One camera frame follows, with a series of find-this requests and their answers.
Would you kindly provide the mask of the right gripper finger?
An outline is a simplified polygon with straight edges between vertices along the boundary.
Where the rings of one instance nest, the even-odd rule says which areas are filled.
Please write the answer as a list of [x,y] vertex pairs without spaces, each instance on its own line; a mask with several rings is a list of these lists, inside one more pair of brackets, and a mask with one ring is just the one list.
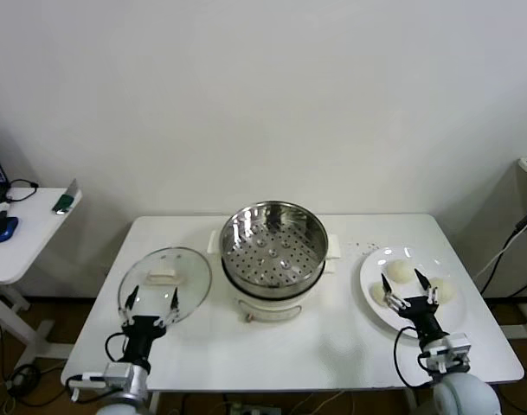
[[414,268],[414,271],[423,292],[423,294],[418,296],[417,299],[424,300],[426,303],[431,305],[438,305],[439,289],[436,286],[433,286],[429,279],[417,268]]
[[392,290],[388,279],[384,274],[381,275],[382,278],[382,288],[383,288],[383,301],[387,304],[389,308],[403,308],[404,300],[398,297]]

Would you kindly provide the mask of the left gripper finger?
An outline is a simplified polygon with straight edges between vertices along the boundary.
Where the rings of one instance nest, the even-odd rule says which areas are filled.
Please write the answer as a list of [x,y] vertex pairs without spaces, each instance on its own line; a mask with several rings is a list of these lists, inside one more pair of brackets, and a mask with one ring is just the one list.
[[178,288],[163,288],[157,294],[157,326],[167,327],[174,323],[179,316]]
[[136,303],[139,285],[135,285],[132,292],[126,297],[123,305],[119,306],[119,315],[122,319],[122,325],[132,324],[132,308]]

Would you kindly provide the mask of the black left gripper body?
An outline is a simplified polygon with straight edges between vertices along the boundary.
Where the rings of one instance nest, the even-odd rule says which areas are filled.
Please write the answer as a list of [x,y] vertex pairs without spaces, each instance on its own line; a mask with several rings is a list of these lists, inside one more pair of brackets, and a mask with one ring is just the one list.
[[127,338],[122,361],[142,367],[149,374],[152,343],[166,334],[166,326],[157,316],[134,316],[132,322],[122,324],[122,332]]

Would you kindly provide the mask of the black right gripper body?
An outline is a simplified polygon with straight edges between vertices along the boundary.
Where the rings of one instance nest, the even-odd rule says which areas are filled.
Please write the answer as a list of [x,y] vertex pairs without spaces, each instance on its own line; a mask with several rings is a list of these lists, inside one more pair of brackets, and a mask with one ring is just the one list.
[[447,335],[435,317],[438,304],[429,303],[426,297],[410,297],[407,302],[409,306],[400,308],[397,314],[415,326],[420,345],[428,345]]

